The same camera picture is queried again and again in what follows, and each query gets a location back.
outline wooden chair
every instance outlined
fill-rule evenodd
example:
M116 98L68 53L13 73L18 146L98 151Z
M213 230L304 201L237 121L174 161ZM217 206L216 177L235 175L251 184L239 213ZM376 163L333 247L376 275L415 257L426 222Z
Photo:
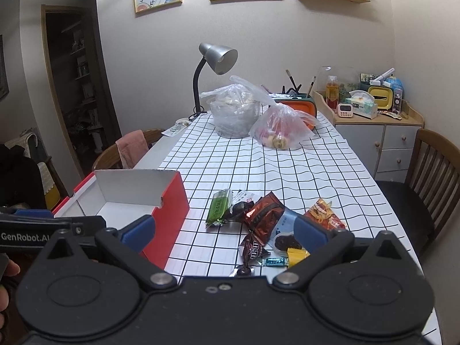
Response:
M143 131L149 148L151 148L155 142L162 138L163 131L164 130L160 129ZM120 153L118 152L118 146L116 144L113 144L105 149L93 164L93 171L121 168L123 167L121 166Z
M377 181L421 256L460 199L460 150L440 134L420 129L404 183Z

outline bottle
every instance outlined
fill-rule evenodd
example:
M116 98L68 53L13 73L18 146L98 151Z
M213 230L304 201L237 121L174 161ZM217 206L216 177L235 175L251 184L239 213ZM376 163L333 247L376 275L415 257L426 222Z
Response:
M327 77L326 102L327 106L336 112L339 102L339 82L336 76L329 75Z

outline green snack package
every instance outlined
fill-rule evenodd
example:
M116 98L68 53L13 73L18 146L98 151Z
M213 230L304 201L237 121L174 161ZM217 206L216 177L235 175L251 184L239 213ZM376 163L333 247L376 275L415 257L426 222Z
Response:
M211 207L209 208L208 218L206 219L206 227L222 226L226 223L222 219L225 211L230 207L232 202L233 192L230 189L224 189L212 196Z

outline orange chip bag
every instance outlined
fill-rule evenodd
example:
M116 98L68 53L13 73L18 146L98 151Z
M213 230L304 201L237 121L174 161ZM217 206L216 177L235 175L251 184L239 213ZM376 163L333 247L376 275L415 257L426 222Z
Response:
M332 211L330 203L326 203L322 198L316 201L304 215L327 230L345 228L339 217Z

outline tied plastic bag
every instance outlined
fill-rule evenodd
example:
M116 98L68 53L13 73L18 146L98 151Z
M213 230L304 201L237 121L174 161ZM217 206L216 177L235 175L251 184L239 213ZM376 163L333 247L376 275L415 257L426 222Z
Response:
M280 150L296 149L301 141L315 135L307 126L318 124L312 115L276 103L269 96L257 95L255 98L262 104L270 105L249 131L249 135L260 144Z
M226 138L243 138L260 116L260 102L257 98L268 97L261 87L232 75L234 84L203 92L200 98L209 98L208 105L214 118L217 133Z

